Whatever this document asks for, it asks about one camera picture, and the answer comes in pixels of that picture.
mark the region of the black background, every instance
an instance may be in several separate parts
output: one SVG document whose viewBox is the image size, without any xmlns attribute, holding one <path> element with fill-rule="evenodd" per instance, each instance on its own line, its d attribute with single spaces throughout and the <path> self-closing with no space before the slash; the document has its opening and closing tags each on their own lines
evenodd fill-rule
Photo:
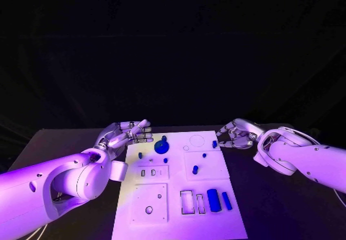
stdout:
<svg viewBox="0 0 346 240">
<path fill-rule="evenodd" d="M 291 123 L 341 147 L 344 28 L 341 0 L 1 3 L 4 168 L 38 129 L 144 118 Z"/>
</svg>

